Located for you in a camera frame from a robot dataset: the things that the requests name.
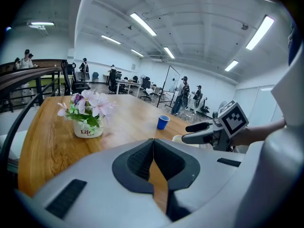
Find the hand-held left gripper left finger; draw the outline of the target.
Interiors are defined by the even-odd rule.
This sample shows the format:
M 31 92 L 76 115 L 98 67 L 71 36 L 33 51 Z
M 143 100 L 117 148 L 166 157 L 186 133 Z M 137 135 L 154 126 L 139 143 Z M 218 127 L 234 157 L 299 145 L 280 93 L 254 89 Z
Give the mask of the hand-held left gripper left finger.
M 50 179 L 34 201 L 70 228 L 164 228 L 149 183 L 153 140 L 90 154 Z

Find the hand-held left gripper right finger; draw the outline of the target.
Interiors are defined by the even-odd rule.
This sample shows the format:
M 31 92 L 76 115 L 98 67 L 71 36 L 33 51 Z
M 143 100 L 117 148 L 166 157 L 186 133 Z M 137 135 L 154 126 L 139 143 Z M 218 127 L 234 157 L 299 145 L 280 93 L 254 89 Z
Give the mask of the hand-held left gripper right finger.
M 177 221 L 207 204 L 232 178 L 244 154 L 154 139 L 153 157 L 168 185 L 166 215 Z

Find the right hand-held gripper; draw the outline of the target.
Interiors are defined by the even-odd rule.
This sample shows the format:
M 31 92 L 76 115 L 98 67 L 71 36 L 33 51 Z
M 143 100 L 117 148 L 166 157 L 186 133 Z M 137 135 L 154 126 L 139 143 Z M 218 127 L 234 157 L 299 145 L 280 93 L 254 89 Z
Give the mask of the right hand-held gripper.
M 208 129 L 212 123 L 200 122 L 188 125 L 185 130 L 189 134 L 182 136 L 186 144 L 211 143 L 214 137 L 213 149 L 216 151 L 233 151 L 232 138 L 244 129 L 249 121 L 239 103 L 232 100 L 229 103 L 222 102 L 217 112 L 212 114 L 214 131 Z

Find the yellow plastic cup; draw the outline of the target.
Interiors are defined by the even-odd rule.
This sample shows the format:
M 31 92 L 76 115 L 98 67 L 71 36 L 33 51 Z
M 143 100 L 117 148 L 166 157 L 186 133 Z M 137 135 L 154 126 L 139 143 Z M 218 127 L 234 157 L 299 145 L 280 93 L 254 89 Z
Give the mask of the yellow plastic cup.
M 199 144 L 188 144 L 188 143 L 185 143 L 183 140 L 182 140 L 182 136 L 181 135 L 176 135 L 173 137 L 172 139 L 173 142 L 176 142 L 176 143 L 182 143 L 182 144 L 186 144 L 186 145 L 189 145 L 189 146 L 192 146 L 192 147 L 196 147 L 196 148 L 199 148 L 200 145 Z

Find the blue plastic cup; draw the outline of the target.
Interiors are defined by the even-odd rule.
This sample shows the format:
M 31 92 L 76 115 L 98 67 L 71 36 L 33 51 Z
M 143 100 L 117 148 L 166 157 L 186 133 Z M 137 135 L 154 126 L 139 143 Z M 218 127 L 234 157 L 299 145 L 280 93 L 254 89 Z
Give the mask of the blue plastic cup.
M 168 116 L 160 114 L 158 118 L 157 129 L 164 130 L 169 121 L 170 118 Z

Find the person's right forearm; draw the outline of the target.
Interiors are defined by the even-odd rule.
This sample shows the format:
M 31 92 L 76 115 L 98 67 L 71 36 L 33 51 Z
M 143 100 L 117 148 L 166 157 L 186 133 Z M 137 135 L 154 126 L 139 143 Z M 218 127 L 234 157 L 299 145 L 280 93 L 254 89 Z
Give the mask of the person's right forearm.
M 232 146 L 249 146 L 252 143 L 264 141 L 271 133 L 284 128 L 286 125 L 285 119 L 281 117 L 276 122 L 271 122 L 263 126 L 250 126 L 242 129 L 232 139 Z

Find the black office chair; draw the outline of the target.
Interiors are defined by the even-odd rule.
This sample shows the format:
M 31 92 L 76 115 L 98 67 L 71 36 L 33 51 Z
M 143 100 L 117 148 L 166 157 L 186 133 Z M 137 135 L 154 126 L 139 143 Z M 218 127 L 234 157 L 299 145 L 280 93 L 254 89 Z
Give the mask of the black office chair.
M 202 106 L 200 108 L 200 112 L 203 113 L 203 114 L 209 113 L 209 107 L 206 106 L 207 99 L 208 99 L 207 97 L 203 99 L 203 104 L 202 104 Z
M 91 87 L 84 81 L 77 81 L 75 75 L 75 63 L 68 64 L 66 60 L 61 61 L 62 74 L 64 76 L 64 96 L 75 93 L 82 93 L 84 90 L 90 90 Z M 72 79 L 68 77 L 68 70 L 72 70 Z
M 142 98 L 144 101 L 145 101 L 146 99 L 152 101 L 152 99 L 151 99 L 151 97 L 150 97 L 150 94 L 147 92 L 147 90 L 150 89 L 150 85 L 151 85 L 150 78 L 146 76 L 146 77 L 142 80 L 143 95 L 140 96 L 140 99 Z

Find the whiteboard on black stand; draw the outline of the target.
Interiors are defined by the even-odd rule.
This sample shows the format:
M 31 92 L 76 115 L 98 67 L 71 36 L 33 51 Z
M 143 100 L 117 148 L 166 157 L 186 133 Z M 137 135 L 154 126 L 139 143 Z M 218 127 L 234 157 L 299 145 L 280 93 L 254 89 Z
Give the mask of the whiteboard on black stand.
M 176 95 L 176 88 L 179 86 L 181 75 L 172 66 L 169 66 L 163 86 L 158 93 L 158 102 L 156 107 L 159 107 L 160 103 L 165 103 L 165 106 L 171 107 L 173 99 Z

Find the white pot of pink flowers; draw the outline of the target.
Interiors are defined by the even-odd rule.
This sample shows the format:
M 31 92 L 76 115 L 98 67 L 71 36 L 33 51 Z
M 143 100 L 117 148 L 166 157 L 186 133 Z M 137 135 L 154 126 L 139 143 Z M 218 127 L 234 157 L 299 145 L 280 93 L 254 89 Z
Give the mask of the white pot of pink flowers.
M 74 134 L 83 139 L 97 138 L 104 131 L 104 120 L 111 117 L 116 104 L 107 95 L 91 90 L 76 93 L 69 105 L 58 103 L 57 115 L 73 122 Z

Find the white office desk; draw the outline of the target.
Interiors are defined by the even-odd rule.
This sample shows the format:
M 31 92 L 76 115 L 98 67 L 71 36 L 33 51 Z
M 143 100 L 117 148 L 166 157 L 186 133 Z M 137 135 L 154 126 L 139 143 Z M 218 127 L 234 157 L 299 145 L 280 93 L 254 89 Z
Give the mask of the white office desk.
M 141 88 L 141 84 L 135 83 L 135 82 L 129 82 L 129 81 L 126 81 L 126 80 L 121 80 L 121 79 L 117 79 L 116 83 L 117 83 L 117 88 L 116 88 L 116 93 L 115 93 L 116 95 L 119 94 L 120 84 L 124 84 L 124 85 L 129 86 L 127 94 L 130 93 L 131 86 L 137 86 L 138 89 L 137 89 L 137 93 L 136 93 L 136 98 L 138 98 L 139 91 L 140 91 L 140 88 Z

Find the black metal railing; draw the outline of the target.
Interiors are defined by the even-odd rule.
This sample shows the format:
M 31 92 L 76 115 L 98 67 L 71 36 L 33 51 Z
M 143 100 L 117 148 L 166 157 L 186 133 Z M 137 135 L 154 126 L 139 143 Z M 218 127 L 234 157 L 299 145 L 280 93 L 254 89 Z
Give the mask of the black metal railing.
M 5 138 L 4 144 L 1 147 L 0 152 L 0 170 L 7 170 L 8 160 L 9 160 L 9 152 L 10 148 L 13 142 L 13 139 L 15 137 L 15 134 L 17 133 L 17 130 L 19 126 L 21 125 L 23 119 L 25 118 L 26 114 L 30 110 L 30 108 L 35 104 L 38 103 L 39 106 L 43 103 L 43 95 L 45 91 L 52 87 L 52 93 L 50 96 L 54 96 L 56 93 L 56 90 L 58 89 L 58 95 L 60 95 L 60 72 L 57 73 L 52 72 L 47 75 L 51 75 L 51 82 L 42 87 L 41 86 L 41 76 L 37 76 L 35 78 L 36 80 L 36 91 L 37 93 L 32 97 L 32 99 L 26 104 L 25 108 L 21 111 L 21 113 L 17 116 L 16 120 L 12 124 L 11 128 L 9 129 L 9 132 L 7 134 L 7 137 Z

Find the brown wooden handrail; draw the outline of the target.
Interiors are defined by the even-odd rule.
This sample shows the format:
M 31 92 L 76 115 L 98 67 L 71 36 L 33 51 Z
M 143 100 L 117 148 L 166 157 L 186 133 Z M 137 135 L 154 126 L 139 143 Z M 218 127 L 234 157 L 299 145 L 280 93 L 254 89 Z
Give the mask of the brown wooden handrail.
M 0 74 L 0 100 L 28 81 L 60 71 L 62 71 L 60 67 L 37 67 Z

